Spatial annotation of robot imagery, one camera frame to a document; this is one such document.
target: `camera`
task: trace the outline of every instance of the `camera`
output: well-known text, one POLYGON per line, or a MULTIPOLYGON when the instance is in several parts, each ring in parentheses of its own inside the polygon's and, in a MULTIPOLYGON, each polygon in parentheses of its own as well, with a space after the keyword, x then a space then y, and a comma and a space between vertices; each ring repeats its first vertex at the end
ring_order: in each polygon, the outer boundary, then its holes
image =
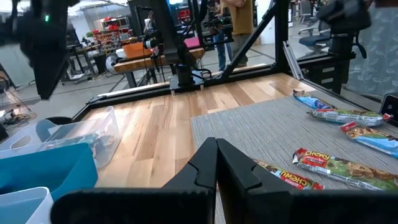
POLYGON ((159 30, 148 31, 145 36, 142 38, 142 42, 144 43, 145 49, 151 49, 159 44, 163 43, 162 33, 159 30))
POLYGON ((224 8, 223 12, 223 15, 218 17, 215 12, 209 11, 208 21, 204 22, 203 25, 209 28, 212 35, 217 35, 222 30, 228 39, 232 39, 233 26, 231 14, 227 7, 224 8))

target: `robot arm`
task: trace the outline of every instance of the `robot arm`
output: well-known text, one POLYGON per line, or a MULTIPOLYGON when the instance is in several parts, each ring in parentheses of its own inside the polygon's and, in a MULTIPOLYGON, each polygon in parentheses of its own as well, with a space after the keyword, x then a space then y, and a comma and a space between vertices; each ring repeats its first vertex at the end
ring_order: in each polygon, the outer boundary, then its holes
POLYGON ((30 9, 17 15, 20 0, 12 0, 12 14, 0 23, 0 45, 20 44, 35 73, 37 92, 47 100, 67 69, 68 7, 78 0, 30 0, 30 9))

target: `clear plastic bin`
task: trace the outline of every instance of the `clear plastic bin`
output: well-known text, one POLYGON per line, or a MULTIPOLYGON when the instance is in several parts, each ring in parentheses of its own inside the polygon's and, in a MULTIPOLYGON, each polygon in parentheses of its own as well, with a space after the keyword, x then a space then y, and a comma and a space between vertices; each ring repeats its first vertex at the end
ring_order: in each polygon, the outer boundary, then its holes
POLYGON ((1 224, 51 224, 53 200, 46 187, 0 195, 1 224))
POLYGON ((97 115, 101 118, 66 125, 41 120, 3 142, 0 159, 85 142, 93 151, 96 167, 102 168, 112 159, 121 137, 112 106, 97 115))

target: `snack bar wrapper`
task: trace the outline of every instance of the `snack bar wrapper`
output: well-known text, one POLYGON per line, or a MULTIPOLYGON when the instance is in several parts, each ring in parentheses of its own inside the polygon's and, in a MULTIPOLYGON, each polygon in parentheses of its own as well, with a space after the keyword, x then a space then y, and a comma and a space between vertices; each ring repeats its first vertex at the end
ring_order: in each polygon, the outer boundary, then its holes
POLYGON ((378 130, 358 126, 355 122, 350 122, 340 126, 350 139, 369 146, 378 151, 382 151, 398 159, 398 138, 390 134, 382 133, 378 130))
POLYGON ((306 105, 311 106, 313 109, 334 109, 334 108, 336 108, 335 106, 333 106, 325 101, 319 100, 318 98, 315 98, 312 95, 309 95, 304 90, 303 91, 293 90, 293 96, 294 96, 294 98, 305 103, 306 105))
POLYGON ((320 185, 319 183, 310 180, 308 178, 302 177, 297 174, 293 174, 289 171, 282 170, 281 168, 274 167, 266 164, 265 162, 259 161, 257 159, 253 159, 254 162, 257 162, 264 169, 268 170, 271 174, 274 174, 281 180, 286 183, 293 185, 293 187, 300 190, 323 190, 325 187, 320 185))
POLYGON ((361 126, 373 127, 389 121, 392 116, 380 115, 372 111, 356 111, 344 109, 320 109, 308 111, 308 114, 314 118, 322 119, 339 124, 345 124, 355 121, 361 126))
POLYGON ((293 164, 362 189, 398 190, 395 174, 320 152, 301 148, 294 153, 293 164))

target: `chewy granola bar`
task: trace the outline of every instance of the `chewy granola bar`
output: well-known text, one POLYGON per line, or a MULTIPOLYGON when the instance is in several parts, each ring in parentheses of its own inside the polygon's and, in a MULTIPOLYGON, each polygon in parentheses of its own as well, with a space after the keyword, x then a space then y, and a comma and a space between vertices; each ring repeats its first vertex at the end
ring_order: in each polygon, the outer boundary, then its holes
POLYGON ((297 174, 293 174, 289 171, 282 170, 281 168, 271 166, 269 164, 266 164, 265 162, 262 162, 257 159, 253 159, 254 162, 257 162, 260 166, 262 166, 264 169, 268 170, 271 174, 274 174, 281 180, 285 181, 286 183, 293 185, 293 187, 300 189, 300 190, 323 190, 325 187, 320 185, 319 183, 302 177, 297 174))
POLYGON ((293 164, 362 189, 398 190, 395 174, 320 152, 301 148, 294 153, 293 164))

